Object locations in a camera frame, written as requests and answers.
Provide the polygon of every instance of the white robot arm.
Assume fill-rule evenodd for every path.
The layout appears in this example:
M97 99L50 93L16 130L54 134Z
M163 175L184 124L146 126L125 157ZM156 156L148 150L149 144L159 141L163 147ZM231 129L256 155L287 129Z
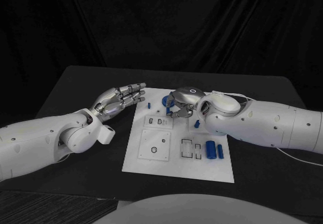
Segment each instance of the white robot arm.
M168 106L172 101L182 109L168 115L187 118L197 110L213 134L228 134L260 146L303 149L323 154L322 112L256 100L240 104L225 93L214 91L207 95L194 87L172 92Z
M29 174L71 153L87 151L96 141L110 144L116 131L103 122L145 101L146 83L107 90L91 109L24 121L0 128L0 181Z

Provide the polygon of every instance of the dark table surface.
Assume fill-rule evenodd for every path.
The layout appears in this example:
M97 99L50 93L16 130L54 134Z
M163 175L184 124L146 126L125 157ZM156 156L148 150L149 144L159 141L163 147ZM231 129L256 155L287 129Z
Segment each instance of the dark table surface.
M70 66L38 118L89 108L112 87L142 82L152 88L194 86L208 92L241 93L257 100L305 108L285 77ZM110 145L97 142L87 152L73 154L65 162L3 181L0 190L127 201L179 193L211 194L243 199L286 213L323 215L323 168L299 162L275 148L237 141L230 136L236 183L122 172L135 111L136 106L129 107L107 122L117 132ZM303 160L323 163L321 154L292 149L286 152Z

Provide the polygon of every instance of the silver robotic hand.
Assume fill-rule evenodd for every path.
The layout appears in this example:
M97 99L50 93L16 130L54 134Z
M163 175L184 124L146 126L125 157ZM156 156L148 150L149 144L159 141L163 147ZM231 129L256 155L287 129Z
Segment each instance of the silver robotic hand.
M97 98L90 111L100 121L110 120L127 106L145 101L142 89L146 83L132 84L120 88L112 88Z
M146 83L107 90L91 109L19 122L0 128L0 181L32 173L87 151L96 141L110 144L116 131L103 122L145 101Z
M205 94L194 87L171 93L181 107L168 115L188 118L194 111L201 123L214 135L231 135L237 140L275 148L303 149L323 154L323 113L275 102L250 100L240 103L230 95L213 91Z

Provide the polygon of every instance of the black curtain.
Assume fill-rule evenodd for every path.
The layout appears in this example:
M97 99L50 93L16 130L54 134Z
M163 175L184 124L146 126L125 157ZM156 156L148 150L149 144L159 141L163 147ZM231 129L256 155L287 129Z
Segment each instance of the black curtain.
M3 125L34 118L70 65L286 76L323 110L321 0L0 4Z

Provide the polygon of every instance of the gray carpet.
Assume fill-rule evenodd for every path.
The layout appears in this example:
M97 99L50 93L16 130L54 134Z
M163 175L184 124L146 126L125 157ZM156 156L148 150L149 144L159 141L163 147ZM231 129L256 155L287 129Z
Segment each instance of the gray carpet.
M0 224L91 224L117 205L114 200L0 192ZM290 215L306 223L323 224L323 217Z

